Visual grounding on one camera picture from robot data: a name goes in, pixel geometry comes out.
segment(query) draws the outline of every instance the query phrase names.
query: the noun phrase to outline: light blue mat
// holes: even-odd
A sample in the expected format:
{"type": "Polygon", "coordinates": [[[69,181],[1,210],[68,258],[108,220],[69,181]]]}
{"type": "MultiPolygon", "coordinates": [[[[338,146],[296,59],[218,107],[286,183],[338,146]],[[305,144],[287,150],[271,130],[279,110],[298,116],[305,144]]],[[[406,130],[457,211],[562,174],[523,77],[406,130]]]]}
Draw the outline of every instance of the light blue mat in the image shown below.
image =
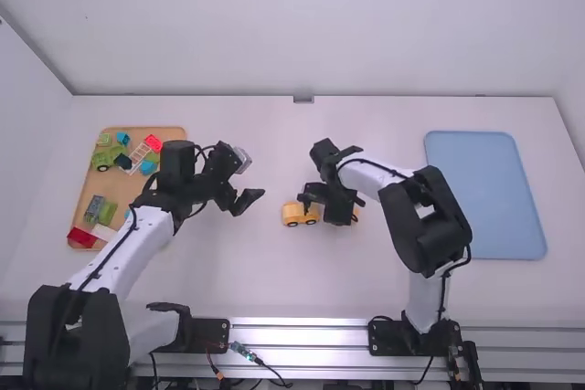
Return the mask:
{"type": "Polygon", "coordinates": [[[429,132],[438,167],[473,231],[474,258],[541,259],[547,241],[514,138],[504,132],[429,132]]]}

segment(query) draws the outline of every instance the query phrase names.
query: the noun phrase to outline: black cable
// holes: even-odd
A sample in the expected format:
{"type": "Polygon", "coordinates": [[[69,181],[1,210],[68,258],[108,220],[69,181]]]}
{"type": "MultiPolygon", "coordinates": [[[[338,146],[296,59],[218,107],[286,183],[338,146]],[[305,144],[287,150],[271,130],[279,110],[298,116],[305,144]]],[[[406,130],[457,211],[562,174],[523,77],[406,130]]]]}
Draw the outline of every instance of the black cable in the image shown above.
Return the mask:
{"type": "Polygon", "coordinates": [[[153,375],[154,375],[154,386],[153,386],[153,388],[155,388],[156,390],[158,390],[158,384],[160,383],[160,381],[158,380],[158,372],[156,371],[156,360],[154,359],[154,355],[153,355],[152,352],[150,352],[149,355],[150,355],[150,360],[153,362],[153,375]]]}
{"type": "Polygon", "coordinates": [[[208,145],[204,148],[201,148],[199,145],[195,145],[197,148],[197,154],[195,154],[195,161],[197,161],[197,157],[201,154],[203,155],[203,161],[207,162],[207,156],[205,155],[204,151],[211,150],[216,147],[216,145],[208,145]]]}
{"type": "MultiPolygon", "coordinates": [[[[464,265],[467,265],[472,261],[472,248],[471,248],[471,246],[469,244],[467,244],[465,246],[465,249],[467,250],[467,258],[463,262],[459,262],[459,263],[453,265],[452,267],[449,267],[448,269],[445,270],[444,273],[442,273],[442,276],[441,276],[441,304],[440,304],[440,307],[438,310],[437,321],[441,321],[442,314],[445,312],[445,296],[447,294],[447,279],[451,276],[451,273],[455,269],[457,269],[459,267],[463,267],[464,265]]],[[[430,358],[429,363],[425,367],[424,372],[422,372],[422,376],[420,377],[420,379],[418,381],[411,382],[413,385],[419,385],[420,383],[422,383],[424,381],[424,378],[427,376],[427,373],[429,372],[429,369],[431,368],[432,361],[434,359],[435,359],[434,356],[432,356],[430,358]]]]}
{"type": "Polygon", "coordinates": [[[253,385],[253,386],[250,388],[250,390],[256,390],[256,387],[258,387],[258,385],[260,385],[260,383],[261,383],[261,382],[262,382],[262,380],[261,380],[261,379],[260,379],[260,380],[258,380],[258,382],[257,382],[255,385],[253,385]]]}
{"type": "Polygon", "coordinates": [[[429,362],[427,363],[427,366],[424,368],[424,372],[422,372],[422,376],[420,377],[420,379],[418,381],[410,381],[410,383],[412,385],[419,385],[420,383],[422,383],[422,381],[424,381],[424,378],[427,377],[427,373],[429,372],[429,369],[431,368],[431,364],[432,364],[432,360],[434,360],[435,357],[432,356],[429,360],[429,362]]]}
{"type": "Polygon", "coordinates": [[[277,385],[279,387],[284,387],[284,388],[291,388],[293,386],[293,383],[287,383],[284,381],[284,379],[282,379],[281,374],[279,374],[278,372],[276,372],[272,367],[270,367],[269,365],[267,365],[266,363],[264,363],[260,358],[256,358],[257,361],[255,361],[256,364],[261,365],[262,367],[264,367],[267,370],[270,370],[271,372],[273,372],[278,379],[280,380],[280,382],[274,381],[273,379],[269,379],[269,381],[271,383],[273,383],[274,385],[277,385]]]}
{"type": "Polygon", "coordinates": [[[348,163],[353,163],[353,162],[371,164],[372,166],[375,166],[378,169],[382,169],[382,170],[386,171],[387,173],[394,175],[395,177],[400,177],[403,180],[408,179],[408,177],[406,175],[399,173],[396,169],[388,168],[380,163],[372,162],[371,160],[368,160],[368,159],[349,159],[348,161],[341,163],[341,165],[337,168],[337,175],[339,175],[339,171],[341,171],[344,166],[346,166],[348,163]]]}
{"type": "Polygon", "coordinates": [[[151,174],[148,179],[146,180],[146,182],[144,183],[143,186],[143,192],[146,192],[150,189],[150,186],[153,185],[154,179],[158,176],[158,172],[151,174]]]}
{"type": "Polygon", "coordinates": [[[203,209],[205,209],[205,206],[207,206],[207,201],[204,201],[203,204],[201,205],[201,207],[198,210],[196,210],[195,212],[193,212],[191,215],[189,215],[186,219],[197,215],[199,212],[201,212],[203,209]]]}
{"type": "Polygon", "coordinates": [[[106,257],[100,262],[100,264],[90,273],[90,275],[83,282],[81,282],[81,285],[75,291],[73,291],[71,299],[69,300],[69,304],[67,305],[65,312],[63,312],[63,317],[61,318],[61,321],[59,322],[57,334],[55,335],[55,339],[53,340],[53,343],[51,345],[51,349],[50,349],[50,353],[49,353],[50,357],[53,357],[55,355],[55,352],[57,351],[57,346],[59,344],[59,338],[63,334],[63,330],[65,329],[65,325],[67,324],[67,319],[69,318],[69,315],[70,315],[71,311],[73,310],[73,307],[75,306],[75,303],[77,302],[77,299],[79,298],[81,291],[85,287],[87,287],[88,284],[93,279],[97,278],[101,269],[103,269],[103,267],[112,258],[113,254],[116,252],[116,250],[118,250],[118,248],[120,248],[120,246],[124,243],[124,241],[128,238],[128,236],[130,236],[130,234],[136,229],[136,210],[134,209],[134,206],[132,204],[130,204],[129,207],[130,207],[130,211],[132,212],[132,217],[133,217],[132,224],[130,225],[130,228],[128,228],[126,233],[120,238],[120,240],[116,243],[116,245],[112,248],[112,250],[110,250],[110,253],[108,253],[106,255],[106,257]]]}
{"type": "MultiPolygon", "coordinates": [[[[347,189],[341,183],[341,180],[339,178],[339,171],[341,171],[343,169],[343,167],[346,166],[348,163],[355,163],[355,162],[370,164],[370,165],[372,165],[372,166],[374,166],[374,167],[376,167],[378,169],[381,169],[381,170],[386,171],[387,173],[389,173],[389,174],[391,174],[391,175],[393,175],[395,177],[399,177],[402,180],[408,180],[409,179],[409,177],[407,175],[398,172],[396,169],[388,168],[387,166],[384,166],[383,164],[376,163],[376,162],[372,162],[371,160],[368,160],[368,159],[349,159],[348,161],[341,163],[341,165],[337,168],[337,171],[335,173],[337,175],[337,180],[339,181],[339,184],[342,185],[342,187],[344,187],[346,190],[349,190],[349,189],[347,189]]],[[[435,197],[432,195],[431,191],[429,191],[424,184],[422,184],[421,182],[417,181],[415,178],[413,178],[411,181],[416,186],[418,186],[419,189],[420,189],[420,191],[422,193],[424,193],[433,203],[436,203],[437,202],[437,200],[435,199],[435,197]]]]}

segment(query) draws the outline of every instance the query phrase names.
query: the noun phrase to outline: yellow toy car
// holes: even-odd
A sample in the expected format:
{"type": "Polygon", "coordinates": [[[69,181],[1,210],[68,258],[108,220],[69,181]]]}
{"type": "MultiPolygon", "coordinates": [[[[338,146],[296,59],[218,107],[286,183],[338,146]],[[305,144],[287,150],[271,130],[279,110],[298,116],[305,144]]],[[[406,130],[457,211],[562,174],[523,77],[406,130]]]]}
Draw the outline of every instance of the yellow toy car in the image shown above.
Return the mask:
{"type": "Polygon", "coordinates": [[[315,203],[311,203],[306,215],[304,214],[303,203],[298,201],[285,203],[282,207],[282,222],[288,227],[295,227],[301,223],[310,226],[319,221],[320,218],[319,207],[315,203]]]}

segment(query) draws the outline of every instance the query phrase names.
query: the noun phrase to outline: red toy block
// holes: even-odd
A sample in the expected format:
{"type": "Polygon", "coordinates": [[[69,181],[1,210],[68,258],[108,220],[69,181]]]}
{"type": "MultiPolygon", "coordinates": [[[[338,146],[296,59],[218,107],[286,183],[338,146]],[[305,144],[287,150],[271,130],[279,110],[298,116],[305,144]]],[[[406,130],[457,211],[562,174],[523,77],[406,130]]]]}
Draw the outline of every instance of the red toy block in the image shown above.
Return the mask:
{"type": "Polygon", "coordinates": [[[144,138],[144,143],[150,146],[151,149],[157,154],[159,154],[163,149],[163,143],[153,134],[149,134],[148,136],[146,136],[144,138]]]}
{"type": "Polygon", "coordinates": [[[67,239],[77,242],[81,244],[85,248],[92,248],[95,241],[98,240],[98,237],[81,230],[80,228],[73,227],[69,234],[67,235],[67,239]]]}

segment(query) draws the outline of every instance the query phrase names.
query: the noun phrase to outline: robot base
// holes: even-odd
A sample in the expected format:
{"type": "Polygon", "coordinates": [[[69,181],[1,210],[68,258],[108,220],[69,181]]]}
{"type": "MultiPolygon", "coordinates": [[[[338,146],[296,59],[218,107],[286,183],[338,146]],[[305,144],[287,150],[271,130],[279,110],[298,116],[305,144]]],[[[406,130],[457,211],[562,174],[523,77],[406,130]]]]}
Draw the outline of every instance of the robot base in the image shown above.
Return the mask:
{"type": "Polygon", "coordinates": [[[171,353],[226,353],[229,348],[229,320],[195,319],[186,321],[190,331],[189,342],[180,348],[173,345],[159,347],[155,352],[171,353]]]}
{"type": "Polygon", "coordinates": [[[458,356],[463,350],[459,323],[441,320],[428,333],[408,321],[375,320],[367,325],[367,346],[373,356],[458,356]]]}

